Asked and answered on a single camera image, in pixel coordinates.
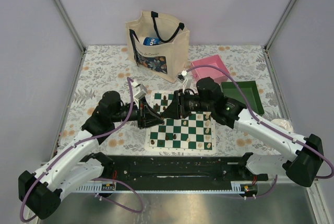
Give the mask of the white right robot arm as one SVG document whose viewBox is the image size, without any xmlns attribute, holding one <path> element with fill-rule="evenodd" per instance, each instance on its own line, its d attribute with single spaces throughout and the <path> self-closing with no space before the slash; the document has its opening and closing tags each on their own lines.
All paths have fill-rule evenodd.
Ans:
<svg viewBox="0 0 334 224">
<path fill-rule="evenodd" d="M 192 112 L 209 112 L 217 123 L 246 132 L 279 152 L 274 156 L 245 154 L 246 162 L 237 167 L 241 179 L 249 180 L 258 174 L 286 175 L 300 186 L 312 185 L 324 161 L 320 137 L 305 137 L 265 120 L 245 104 L 226 97 L 210 77 L 200 79 L 196 88 L 194 95 L 176 90 L 162 117 L 179 120 Z"/>
</svg>

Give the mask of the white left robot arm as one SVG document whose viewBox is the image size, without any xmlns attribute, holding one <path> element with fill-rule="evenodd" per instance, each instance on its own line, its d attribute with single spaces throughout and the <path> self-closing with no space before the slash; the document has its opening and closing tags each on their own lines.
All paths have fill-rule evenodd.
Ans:
<svg viewBox="0 0 334 224">
<path fill-rule="evenodd" d="M 109 179 L 113 175 L 113 167 L 106 155 L 97 154 L 84 166 L 75 166 L 118 130 L 115 123 L 119 122 L 123 126 L 127 121 L 137 122 L 139 129 L 163 123 L 162 117 L 147 103 L 144 96 L 138 102 L 124 104 L 118 92 L 105 92 L 81 131 L 61 152 L 33 173 L 24 171 L 19 176 L 21 221 L 27 222 L 23 216 L 25 207 L 40 219 L 46 219 L 76 188 L 98 177 Z"/>
</svg>

